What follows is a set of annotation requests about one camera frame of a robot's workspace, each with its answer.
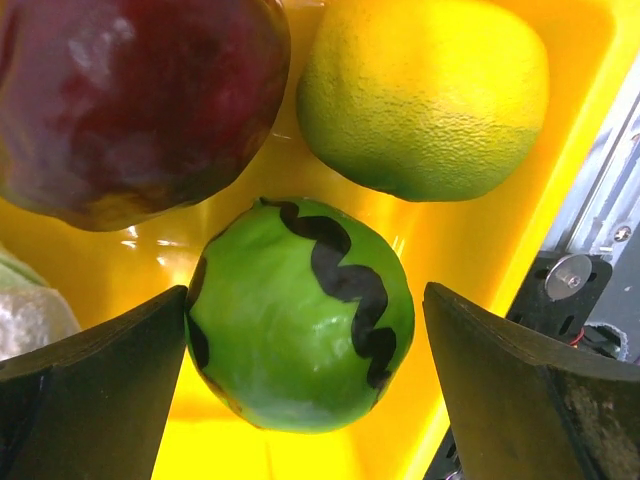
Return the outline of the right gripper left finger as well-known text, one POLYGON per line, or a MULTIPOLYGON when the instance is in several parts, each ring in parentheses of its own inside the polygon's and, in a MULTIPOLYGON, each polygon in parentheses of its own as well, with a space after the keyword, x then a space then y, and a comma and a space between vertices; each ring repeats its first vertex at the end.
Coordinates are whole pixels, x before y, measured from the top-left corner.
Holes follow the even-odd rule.
POLYGON ((2 478, 151 477, 184 356, 186 292, 2 362, 2 478))

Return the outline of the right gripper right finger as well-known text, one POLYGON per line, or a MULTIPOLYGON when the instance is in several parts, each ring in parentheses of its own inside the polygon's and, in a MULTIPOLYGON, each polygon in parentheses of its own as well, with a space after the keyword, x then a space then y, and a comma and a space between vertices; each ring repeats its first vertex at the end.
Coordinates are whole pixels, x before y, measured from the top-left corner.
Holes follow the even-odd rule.
POLYGON ((639 368, 498 317, 439 283, 424 317, 468 479, 636 479, 639 368))

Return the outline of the small green pepper toy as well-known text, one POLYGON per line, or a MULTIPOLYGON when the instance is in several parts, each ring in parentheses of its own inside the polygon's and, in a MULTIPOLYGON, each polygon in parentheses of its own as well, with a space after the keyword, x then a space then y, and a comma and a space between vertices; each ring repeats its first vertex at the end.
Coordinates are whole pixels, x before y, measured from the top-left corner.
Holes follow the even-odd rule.
POLYGON ((392 247, 308 198, 260 198, 204 247, 186 300, 191 358, 236 415, 320 433, 366 415, 406 357, 413 299, 392 247))

